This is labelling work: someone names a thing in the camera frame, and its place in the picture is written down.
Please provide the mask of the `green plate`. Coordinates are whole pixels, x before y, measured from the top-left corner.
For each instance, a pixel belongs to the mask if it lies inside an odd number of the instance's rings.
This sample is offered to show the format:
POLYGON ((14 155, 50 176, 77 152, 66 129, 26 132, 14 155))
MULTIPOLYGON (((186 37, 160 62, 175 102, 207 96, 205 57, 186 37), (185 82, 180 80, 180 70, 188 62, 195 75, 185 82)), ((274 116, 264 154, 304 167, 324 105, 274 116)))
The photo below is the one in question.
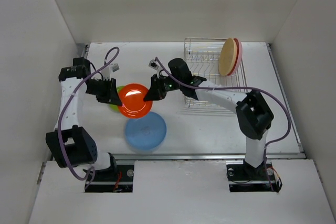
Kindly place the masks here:
MULTIPOLYGON (((117 93, 119 93, 123 88, 124 88, 124 86, 118 86, 117 87, 117 93)), ((117 113, 120 112, 117 105, 109 104, 109 108, 114 112, 117 112, 117 113)))

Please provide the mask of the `orange plate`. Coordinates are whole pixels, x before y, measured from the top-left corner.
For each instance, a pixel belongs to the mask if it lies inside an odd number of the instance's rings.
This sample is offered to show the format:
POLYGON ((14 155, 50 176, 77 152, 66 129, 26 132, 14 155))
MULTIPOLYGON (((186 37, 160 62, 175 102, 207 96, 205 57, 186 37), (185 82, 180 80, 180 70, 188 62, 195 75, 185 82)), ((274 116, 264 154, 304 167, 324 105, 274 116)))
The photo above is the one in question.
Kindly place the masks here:
POLYGON ((148 92, 148 88, 142 84, 127 84, 118 92, 118 96, 122 102, 118 106, 119 112, 130 118, 139 119, 146 116, 152 109, 152 101, 144 101, 144 97, 148 92))

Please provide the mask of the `blue plate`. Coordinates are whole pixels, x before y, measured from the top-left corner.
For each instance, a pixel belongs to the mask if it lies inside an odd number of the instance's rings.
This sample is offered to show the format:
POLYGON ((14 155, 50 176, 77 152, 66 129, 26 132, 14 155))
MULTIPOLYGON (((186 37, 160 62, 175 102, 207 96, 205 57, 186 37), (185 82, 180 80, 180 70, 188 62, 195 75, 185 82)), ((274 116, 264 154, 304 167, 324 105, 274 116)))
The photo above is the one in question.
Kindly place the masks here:
POLYGON ((167 133, 165 120, 155 112, 139 119, 129 119, 125 124, 124 137, 135 151, 150 152, 158 148, 167 133))

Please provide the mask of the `tan beige plate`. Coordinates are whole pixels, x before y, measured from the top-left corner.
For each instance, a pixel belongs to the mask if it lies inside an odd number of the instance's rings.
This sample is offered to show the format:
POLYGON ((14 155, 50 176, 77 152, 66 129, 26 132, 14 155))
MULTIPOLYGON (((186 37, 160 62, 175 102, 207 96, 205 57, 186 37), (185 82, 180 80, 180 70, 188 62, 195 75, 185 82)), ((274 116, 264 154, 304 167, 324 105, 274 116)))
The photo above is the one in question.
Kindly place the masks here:
POLYGON ((219 73, 227 76, 233 69, 237 58, 237 45, 232 38, 228 38, 221 50, 218 60, 219 73))

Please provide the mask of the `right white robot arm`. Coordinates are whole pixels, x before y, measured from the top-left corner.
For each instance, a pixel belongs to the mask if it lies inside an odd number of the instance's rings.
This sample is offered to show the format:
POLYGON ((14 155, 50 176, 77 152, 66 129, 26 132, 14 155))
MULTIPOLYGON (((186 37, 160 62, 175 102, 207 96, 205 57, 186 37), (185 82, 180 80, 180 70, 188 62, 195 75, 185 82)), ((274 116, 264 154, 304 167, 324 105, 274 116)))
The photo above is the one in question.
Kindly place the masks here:
POLYGON ((193 75, 181 58, 172 59, 168 69, 164 69, 158 60, 151 60, 149 66, 156 70, 156 74, 151 77, 150 88, 143 99, 145 102, 163 100, 168 92, 180 90, 188 98, 235 113, 246 137, 244 175, 254 179, 262 173, 266 136, 274 114, 258 90, 247 92, 246 88, 233 88, 230 91, 215 85, 204 77, 193 75))

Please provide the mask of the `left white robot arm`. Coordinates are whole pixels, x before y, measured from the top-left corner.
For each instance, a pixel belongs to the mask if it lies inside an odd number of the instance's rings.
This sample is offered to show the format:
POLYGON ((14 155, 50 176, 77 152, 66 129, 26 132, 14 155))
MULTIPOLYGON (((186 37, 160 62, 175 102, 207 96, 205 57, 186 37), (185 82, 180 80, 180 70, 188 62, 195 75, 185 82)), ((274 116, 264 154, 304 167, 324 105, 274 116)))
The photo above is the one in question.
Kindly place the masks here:
POLYGON ((111 73, 119 69, 111 63, 102 70, 102 79, 94 79, 91 62, 85 58, 73 59, 70 67, 61 69, 61 104, 55 129, 46 134, 46 143, 60 168, 92 165, 105 179, 117 176, 118 168, 112 154, 101 153, 93 138, 82 126, 83 101, 86 94, 99 103, 120 105, 116 80, 111 73))

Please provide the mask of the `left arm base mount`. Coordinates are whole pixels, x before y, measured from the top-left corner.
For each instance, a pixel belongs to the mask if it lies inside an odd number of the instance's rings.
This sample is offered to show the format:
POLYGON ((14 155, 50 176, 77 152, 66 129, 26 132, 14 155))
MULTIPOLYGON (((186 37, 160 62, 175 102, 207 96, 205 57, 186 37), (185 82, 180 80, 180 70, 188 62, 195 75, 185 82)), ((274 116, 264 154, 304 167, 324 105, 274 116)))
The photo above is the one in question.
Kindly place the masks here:
POLYGON ((90 175, 85 183, 86 193, 132 193, 134 179, 133 164, 119 164, 117 170, 96 171, 90 182, 90 175))

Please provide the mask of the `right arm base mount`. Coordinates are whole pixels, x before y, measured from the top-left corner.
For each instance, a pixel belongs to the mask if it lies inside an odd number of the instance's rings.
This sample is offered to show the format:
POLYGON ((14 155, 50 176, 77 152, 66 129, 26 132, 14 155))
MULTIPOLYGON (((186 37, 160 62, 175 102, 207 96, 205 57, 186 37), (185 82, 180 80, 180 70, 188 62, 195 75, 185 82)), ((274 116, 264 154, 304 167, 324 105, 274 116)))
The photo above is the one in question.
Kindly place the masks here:
POLYGON ((283 183, 273 168, 272 163, 261 164, 254 168, 248 164, 227 164, 226 176, 231 193, 276 192, 279 193, 283 183))

